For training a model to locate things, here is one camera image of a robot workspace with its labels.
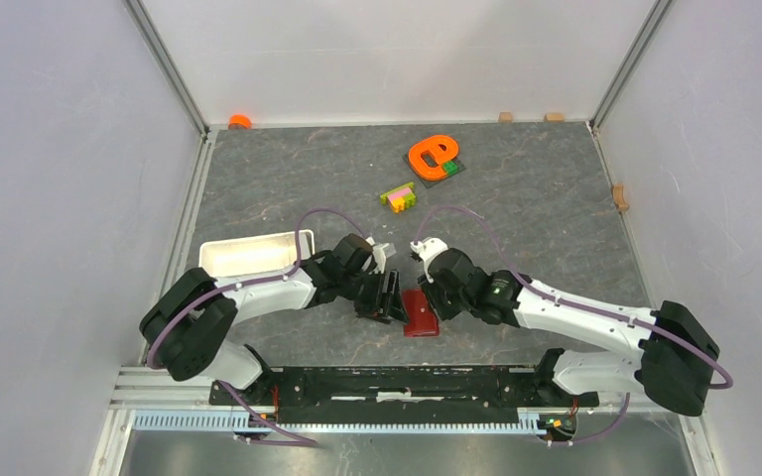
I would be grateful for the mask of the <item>red card holder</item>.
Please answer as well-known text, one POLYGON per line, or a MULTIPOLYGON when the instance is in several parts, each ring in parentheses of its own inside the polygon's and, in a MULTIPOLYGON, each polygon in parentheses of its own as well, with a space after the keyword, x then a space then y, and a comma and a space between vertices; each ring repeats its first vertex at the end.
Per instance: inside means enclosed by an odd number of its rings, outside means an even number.
POLYGON ((402 294, 408 322, 403 333, 405 337, 436 337, 440 334, 439 320, 432 312, 426 295, 418 289, 406 290, 402 294))

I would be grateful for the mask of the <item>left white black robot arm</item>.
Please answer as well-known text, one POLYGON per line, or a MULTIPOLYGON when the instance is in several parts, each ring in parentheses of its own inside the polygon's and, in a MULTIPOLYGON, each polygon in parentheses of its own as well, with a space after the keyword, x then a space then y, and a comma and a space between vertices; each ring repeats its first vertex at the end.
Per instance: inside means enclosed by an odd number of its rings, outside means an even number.
POLYGON ((399 274, 385 267, 386 250, 350 233, 274 275, 214 278, 192 268, 144 315, 139 331, 149 345, 147 363, 177 382, 196 376, 222 381, 248 404, 264 402, 272 378, 249 346, 227 341, 244 320, 283 310, 309 309, 338 298, 359 318, 407 322, 399 274))

